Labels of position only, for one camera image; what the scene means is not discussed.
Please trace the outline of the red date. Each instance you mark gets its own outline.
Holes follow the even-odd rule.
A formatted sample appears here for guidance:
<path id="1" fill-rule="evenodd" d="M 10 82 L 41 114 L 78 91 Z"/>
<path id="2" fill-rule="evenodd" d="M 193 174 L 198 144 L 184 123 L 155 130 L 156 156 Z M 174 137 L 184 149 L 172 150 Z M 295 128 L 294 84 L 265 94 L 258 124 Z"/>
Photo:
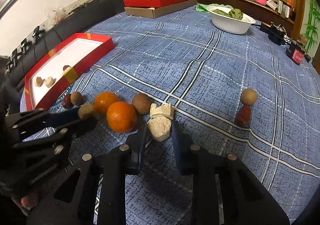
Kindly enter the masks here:
<path id="1" fill-rule="evenodd" d="M 246 127 L 251 117 L 251 109 L 249 105 L 243 105 L 238 114 L 235 116 L 234 122 L 240 127 Z"/>
<path id="2" fill-rule="evenodd" d="M 70 66 L 69 65 L 65 65 L 65 66 L 63 66 L 63 71 L 65 71 L 66 69 L 68 69 L 68 68 L 70 68 Z"/>
<path id="3" fill-rule="evenodd" d="M 73 103 L 71 102 L 71 94 L 66 94 L 62 101 L 62 107 L 65 109 L 71 109 L 73 107 Z"/>

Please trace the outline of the beige chunk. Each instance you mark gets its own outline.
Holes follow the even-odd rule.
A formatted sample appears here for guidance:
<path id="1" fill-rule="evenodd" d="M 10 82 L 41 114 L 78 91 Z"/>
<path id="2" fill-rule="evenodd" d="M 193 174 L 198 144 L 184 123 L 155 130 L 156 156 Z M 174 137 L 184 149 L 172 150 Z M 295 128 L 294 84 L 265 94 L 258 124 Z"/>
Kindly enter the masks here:
<path id="1" fill-rule="evenodd" d="M 85 103 L 80 106 L 78 110 L 78 117 L 80 119 L 85 119 L 91 117 L 95 114 L 94 106 L 91 103 Z"/>

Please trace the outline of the orange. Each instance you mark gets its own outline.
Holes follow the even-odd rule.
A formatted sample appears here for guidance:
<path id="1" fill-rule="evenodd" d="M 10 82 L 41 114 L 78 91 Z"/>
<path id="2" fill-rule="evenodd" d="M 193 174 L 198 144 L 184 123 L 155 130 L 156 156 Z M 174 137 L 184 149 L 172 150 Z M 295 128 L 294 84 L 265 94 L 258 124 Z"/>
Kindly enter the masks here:
<path id="1" fill-rule="evenodd" d="M 127 102 L 113 103 L 106 113 L 109 127 L 117 133 L 131 132 L 137 123 L 135 108 Z"/>
<path id="2" fill-rule="evenodd" d="M 119 97 L 115 93 L 102 92 L 94 100 L 94 109 L 100 114 L 106 114 L 108 108 L 117 101 L 119 101 Z"/>

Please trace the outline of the brown round fruit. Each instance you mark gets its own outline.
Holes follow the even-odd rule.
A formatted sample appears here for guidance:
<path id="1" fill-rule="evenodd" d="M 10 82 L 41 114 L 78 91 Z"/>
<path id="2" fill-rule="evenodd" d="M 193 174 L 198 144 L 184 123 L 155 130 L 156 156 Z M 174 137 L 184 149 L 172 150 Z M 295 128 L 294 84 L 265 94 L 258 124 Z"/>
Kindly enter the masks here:
<path id="1" fill-rule="evenodd" d="M 145 115 L 149 113 L 151 104 L 152 104 L 151 99 L 146 94 L 143 94 L 143 93 L 136 94 L 132 98 L 132 106 L 141 115 Z"/>
<path id="2" fill-rule="evenodd" d="M 71 103 L 72 103 L 73 105 L 75 105 L 75 106 L 80 106 L 80 105 L 82 105 L 82 103 L 83 103 L 83 101 L 84 101 L 83 96 L 82 96 L 82 94 L 81 94 L 80 92 L 73 92 L 73 93 L 71 94 L 70 99 L 71 99 Z"/>

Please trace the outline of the white chunk in tray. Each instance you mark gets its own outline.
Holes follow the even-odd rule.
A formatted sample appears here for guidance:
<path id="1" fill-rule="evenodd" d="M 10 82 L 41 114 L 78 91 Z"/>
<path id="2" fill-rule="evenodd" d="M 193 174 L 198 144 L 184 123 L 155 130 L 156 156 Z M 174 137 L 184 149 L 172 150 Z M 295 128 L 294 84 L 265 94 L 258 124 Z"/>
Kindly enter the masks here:
<path id="1" fill-rule="evenodd" d="M 44 81 L 44 84 L 46 85 L 47 88 L 52 87 L 54 83 L 55 83 L 55 79 L 52 76 L 47 77 Z"/>
<path id="2" fill-rule="evenodd" d="M 37 76 L 34 79 L 34 85 L 36 87 L 41 87 L 43 85 L 44 79 L 42 79 L 41 77 Z"/>

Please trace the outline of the black sofa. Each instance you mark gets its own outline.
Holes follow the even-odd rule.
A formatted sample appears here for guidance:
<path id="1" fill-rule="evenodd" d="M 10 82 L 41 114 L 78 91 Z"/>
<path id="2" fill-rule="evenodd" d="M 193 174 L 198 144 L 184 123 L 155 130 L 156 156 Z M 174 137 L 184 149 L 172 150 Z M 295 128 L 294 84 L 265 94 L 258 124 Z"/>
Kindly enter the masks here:
<path id="1" fill-rule="evenodd" d="M 36 41 L 24 41 L 26 52 L 14 50 L 10 57 L 1 57 L 1 111 L 7 114 L 20 111 L 24 77 L 50 50 L 71 35 L 87 31 L 123 11 L 124 0 L 93 0 L 73 10 L 51 29 L 41 30 Z"/>

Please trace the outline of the red tray white inside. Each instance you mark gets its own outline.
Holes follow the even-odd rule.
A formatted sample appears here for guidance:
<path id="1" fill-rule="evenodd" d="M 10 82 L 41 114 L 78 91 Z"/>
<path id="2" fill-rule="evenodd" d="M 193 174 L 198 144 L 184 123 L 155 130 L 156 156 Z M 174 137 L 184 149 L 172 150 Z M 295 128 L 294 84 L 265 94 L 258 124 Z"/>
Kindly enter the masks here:
<path id="1" fill-rule="evenodd" d="M 23 98 L 27 111 L 49 109 L 57 98 L 95 62 L 115 48 L 111 37 L 98 34 L 76 33 L 51 49 L 25 76 Z M 62 76 L 63 66 L 71 69 Z M 47 88 L 34 85 L 35 77 L 52 76 L 55 83 Z"/>

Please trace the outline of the red date in tray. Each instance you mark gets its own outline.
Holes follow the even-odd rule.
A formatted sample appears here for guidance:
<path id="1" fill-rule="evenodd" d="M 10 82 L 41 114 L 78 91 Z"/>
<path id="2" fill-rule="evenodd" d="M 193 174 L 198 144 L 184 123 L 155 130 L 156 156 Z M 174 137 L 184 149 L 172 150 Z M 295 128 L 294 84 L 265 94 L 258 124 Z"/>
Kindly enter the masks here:
<path id="1" fill-rule="evenodd" d="M 65 66 L 63 66 L 63 71 L 65 71 L 66 69 L 68 69 L 68 68 L 70 68 L 70 66 L 69 65 L 65 65 Z"/>

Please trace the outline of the tan round fruit right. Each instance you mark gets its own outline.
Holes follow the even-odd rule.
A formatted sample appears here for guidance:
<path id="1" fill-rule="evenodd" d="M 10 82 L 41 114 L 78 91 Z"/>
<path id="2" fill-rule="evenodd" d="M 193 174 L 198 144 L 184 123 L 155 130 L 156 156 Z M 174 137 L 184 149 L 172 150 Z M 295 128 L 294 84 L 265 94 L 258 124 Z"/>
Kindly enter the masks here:
<path id="1" fill-rule="evenodd" d="M 242 91 L 240 101 L 243 105 L 251 106 L 257 101 L 257 92 L 251 88 L 246 88 Z"/>

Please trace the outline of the blue plaid tablecloth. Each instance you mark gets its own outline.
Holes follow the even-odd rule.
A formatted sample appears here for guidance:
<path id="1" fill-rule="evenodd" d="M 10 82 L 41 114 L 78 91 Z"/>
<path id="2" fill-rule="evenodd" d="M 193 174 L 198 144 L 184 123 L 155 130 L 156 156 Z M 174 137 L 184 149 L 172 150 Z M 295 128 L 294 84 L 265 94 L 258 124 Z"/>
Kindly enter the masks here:
<path id="1" fill-rule="evenodd" d="M 195 7 L 157 19 L 119 13 L 87 30 L 115 48 L 69 88 L 88 102 L 104 91 L 131 102 L 144 93 L 170 103 L 193 141 L 216 155 L 236 154 L 291 223 L 319 187 L 319 75 L 295 64 L 286 47 L 252 26 L 234 35 Z M 246 127 L 234 120 L 244 89 L 257 92 Z"/>

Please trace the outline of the black red battery box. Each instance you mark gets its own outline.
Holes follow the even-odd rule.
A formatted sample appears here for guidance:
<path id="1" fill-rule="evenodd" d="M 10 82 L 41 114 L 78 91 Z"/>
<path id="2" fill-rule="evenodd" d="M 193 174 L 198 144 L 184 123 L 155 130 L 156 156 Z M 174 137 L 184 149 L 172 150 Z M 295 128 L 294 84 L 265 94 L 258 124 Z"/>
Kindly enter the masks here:
<path id="1" fill-rule="evenodd" d="M 303 60 L 308 63 L 311 61 L 311 57 L 305 52 L 302 44 L 296 41 L 291 41 L 286 49 L 286 55 L 297 65 L 300 65 Z"/>

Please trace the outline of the cardboard box lid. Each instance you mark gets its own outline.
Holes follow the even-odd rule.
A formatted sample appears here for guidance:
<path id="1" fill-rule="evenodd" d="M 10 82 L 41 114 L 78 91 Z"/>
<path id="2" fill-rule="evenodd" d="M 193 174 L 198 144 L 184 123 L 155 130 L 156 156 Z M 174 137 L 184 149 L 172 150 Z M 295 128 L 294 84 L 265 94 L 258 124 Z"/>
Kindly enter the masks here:
<path id="1" fill-rule="evenodd" d="M 192 7 L 197 4 L 197 0 L 189 0 L 181 3 L 172 4 L 162 8 L 134 8 L 125 7 L 125 12 L 127 15 L 140 16 L 144 18 L 156 19 L 161 16 L 180 11 L 182 9 Z"/>

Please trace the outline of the black power adapter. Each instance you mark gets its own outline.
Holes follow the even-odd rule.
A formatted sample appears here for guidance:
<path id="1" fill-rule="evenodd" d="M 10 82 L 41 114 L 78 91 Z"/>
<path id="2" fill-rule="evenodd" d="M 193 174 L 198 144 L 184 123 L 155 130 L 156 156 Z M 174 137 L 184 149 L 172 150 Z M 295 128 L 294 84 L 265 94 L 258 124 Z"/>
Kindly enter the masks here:
<path id="1" fill-rule="evenodd" d="M 278 46 L 284 45 L 285 42 L 285 36 L 286 36 L 286 30 L 285 28 L 280 25 L 275 24 L 267 24 L 265 22 L 261 22 L 260 24 L 260 30 L 264 33 L 268 34 L 268 39 L 277 44 Z"/>

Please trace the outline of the white bowl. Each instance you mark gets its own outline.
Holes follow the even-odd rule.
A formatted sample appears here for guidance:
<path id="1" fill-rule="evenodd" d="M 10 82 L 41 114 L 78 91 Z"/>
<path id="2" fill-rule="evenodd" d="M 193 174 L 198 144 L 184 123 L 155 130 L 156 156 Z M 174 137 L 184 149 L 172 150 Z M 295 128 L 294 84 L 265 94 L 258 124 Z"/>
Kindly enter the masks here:
<path id="1" fill-rule="evenodd" d="M 242 14 L 242 19 L 229 16 L 232 8 L 210 5 L 207 7 L 212 23 L 218 29 L 231 34 L 242 35 L 247 33 L 249 27 L 256 23 L 255 19 Z"/>

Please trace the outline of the green leaves in bowl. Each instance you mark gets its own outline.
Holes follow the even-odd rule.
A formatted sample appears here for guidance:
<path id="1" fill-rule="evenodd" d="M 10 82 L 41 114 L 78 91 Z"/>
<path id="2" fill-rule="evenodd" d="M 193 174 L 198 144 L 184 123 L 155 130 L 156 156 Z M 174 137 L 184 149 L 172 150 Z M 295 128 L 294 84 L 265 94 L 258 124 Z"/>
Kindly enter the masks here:
<path id="1" fill-rule="evenodd" d="M 242 20 L 243 19 L 243 12 L 240 9 L 231 9 L 229 12 L 222 11 L 220 9 L 213 10 L 213 13 L 226 16 L 229 18 L 233 18 L 236 20 Z"/>

